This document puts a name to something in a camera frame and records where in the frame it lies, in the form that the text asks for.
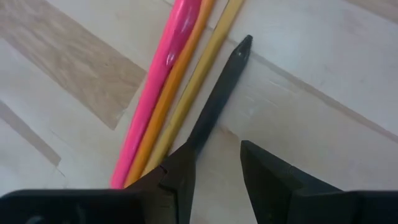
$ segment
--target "wooden floorboard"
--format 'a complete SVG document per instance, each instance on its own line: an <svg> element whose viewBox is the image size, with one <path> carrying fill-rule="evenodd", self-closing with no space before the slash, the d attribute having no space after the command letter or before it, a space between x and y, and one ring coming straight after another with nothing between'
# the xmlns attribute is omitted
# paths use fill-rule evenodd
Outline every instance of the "wooden floorboard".
<svg viewBox="0 0 398 224"><path fill-rule="evenodd" d="M0 21L6 41L116 127L144 78L141 67L44 0L3 0Z"/></svg>

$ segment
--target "table surface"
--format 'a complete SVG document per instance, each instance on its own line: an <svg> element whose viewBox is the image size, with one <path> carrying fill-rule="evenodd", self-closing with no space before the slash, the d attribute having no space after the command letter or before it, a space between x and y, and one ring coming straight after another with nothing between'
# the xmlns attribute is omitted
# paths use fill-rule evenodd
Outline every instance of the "table surface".
<svg viewBox="0 0 398 224"><path fill-rule="evenodd" d="M108 186L172 3L4 1L1 194ZM226 3L217 0L176 99ZM249 63L198 160L192 223L255 223L243 139L343 190L397 189L397 23L396 1L246 0L173 146L251 34Z"/></svg>

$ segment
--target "wood grain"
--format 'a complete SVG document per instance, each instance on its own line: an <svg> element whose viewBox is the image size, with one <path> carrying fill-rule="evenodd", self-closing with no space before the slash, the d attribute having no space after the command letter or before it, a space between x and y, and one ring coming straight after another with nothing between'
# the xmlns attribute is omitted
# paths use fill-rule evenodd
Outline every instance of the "wood grain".
<svg viewBox="0 0 398 224"><path fill-rule="evenodd" d="M5 40L116 127L144 78L142 68L44 0L3 0L0 21Z"/></svg>
<svg viewBox="0 0 398 224"><path fill-rule="evenodd" d="M398 0L346 0L383 18L398 23Z"/></svg>
<svg viewBox="0 0 398 224"><path fill-rule="evenodd" d="M0 101L0 118L35 147L51 164L58 166L61 157L2 101Z"/></svg>

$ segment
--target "orange pencil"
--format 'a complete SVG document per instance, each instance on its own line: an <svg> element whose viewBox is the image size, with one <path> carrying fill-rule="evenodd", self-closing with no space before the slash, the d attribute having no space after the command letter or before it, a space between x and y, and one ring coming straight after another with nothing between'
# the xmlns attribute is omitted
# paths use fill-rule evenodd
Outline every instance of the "orange pencil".
<svg viewBox="0 0 398 224"><path fill-rule="evenodd" d="M166 84L163 87L162 94L160 95L155 110L149 121L147 131L145 132L145 135L142 138L141 144L138 148L136 158L130 167L124 187L128 187L138 180L147 164L148 158L152 152L152 148L166 119L167 112L173 102L181 79L193 55L193 51L196 49L200 36L206 27L206 22L210 16L214 1L215 0L202 0L200 4L200 11L197 21L185 47L183 48L178 60L170 72Z"/></svg>

